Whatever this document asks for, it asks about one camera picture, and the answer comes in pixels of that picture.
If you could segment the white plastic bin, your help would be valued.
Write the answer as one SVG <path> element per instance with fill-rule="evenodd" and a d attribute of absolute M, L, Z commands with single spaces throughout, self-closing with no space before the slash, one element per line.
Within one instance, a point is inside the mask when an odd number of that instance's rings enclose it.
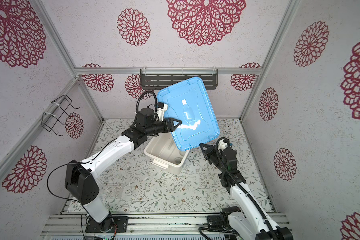
<path fill-rule="evenodd" d="M 151 139 L 144 149 L 144 153 L 151 159 L 154 166 L 178 175 L 183 169 L 190 150 L 179 150 L 171 133 L 161 133 L 158 137 Z M 182 158 L 182 164 L 174 164 L 175 158 Z"/>

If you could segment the blue plastic lid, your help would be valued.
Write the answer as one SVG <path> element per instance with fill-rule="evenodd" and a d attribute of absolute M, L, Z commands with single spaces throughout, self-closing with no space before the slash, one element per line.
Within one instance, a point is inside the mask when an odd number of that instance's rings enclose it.
<path fill-rule="evenodd" d="M 165 118 L 182 121 L 171 133 L 179 150 L 191 150 L 219 137 L 217 118 L 201 78 L 192 77 L 166 87 L 157 98 L 168 105 Z"/>

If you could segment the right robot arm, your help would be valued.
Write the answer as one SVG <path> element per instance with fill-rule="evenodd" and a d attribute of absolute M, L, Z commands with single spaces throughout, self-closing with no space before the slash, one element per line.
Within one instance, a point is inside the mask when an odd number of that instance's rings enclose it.
<path fill-rule="evenodd" d="M 210 165 L 215 165 L 223 188 L 239 204 L 222 209 L 221 226 L 207 231 L 235 234 L 243 240 L 292 240 L 287 227 L 280 227 L 255 199 L 245 178 L 238 169 L 237 151 L 226 138 L 218 139 L 215 145 L 200 144 L 201 151 Z"/>

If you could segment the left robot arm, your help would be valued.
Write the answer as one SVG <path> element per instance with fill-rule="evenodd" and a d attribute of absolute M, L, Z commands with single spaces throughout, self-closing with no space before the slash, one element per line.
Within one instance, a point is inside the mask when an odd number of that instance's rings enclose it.
<path fill-rule="evenodd" d="M 98 232 L 110 232 L 116 227 L 113 214 L 100 197 L 98 177 L 121 157 L 146 142 L 149 136 L 174 132 L 181 124 L 182 121 L 174 118 L 148 123 L 135 120 L 98 153 L 80 162 L 72 160 L 63 165 L 66 167 L 64 187 L 74 197 L 72 200 L 82 205 Z"/>

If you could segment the dark metal wall shelf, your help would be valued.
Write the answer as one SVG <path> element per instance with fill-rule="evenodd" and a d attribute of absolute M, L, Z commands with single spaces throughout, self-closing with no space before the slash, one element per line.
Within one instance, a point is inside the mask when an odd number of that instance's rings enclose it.
<path fill-rule="evenodd" d="M 140 84 L 143 90 L 161 90 L 181 81 L 198 77 L 207 90 L 218 86 L 218 69 L 207 71 L 179 71 L 140 69 Z"/>

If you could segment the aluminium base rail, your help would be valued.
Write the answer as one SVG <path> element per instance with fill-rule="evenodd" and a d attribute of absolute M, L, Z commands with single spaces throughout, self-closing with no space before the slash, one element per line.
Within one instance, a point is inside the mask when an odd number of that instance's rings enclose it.
<path fill-rule="evenodd" d="M 43 227 L 41 236 L 73 236 L 87 240 L 94 236 L 111 239 L 113 236 L 134 235 L 199 235 L 199 228 L 223 229 L 223 217 L 219 213 L 185 214 L 116 214 L 111 229 L 102 232 L 97 224 L 86 215 L 51 215 Z"/>

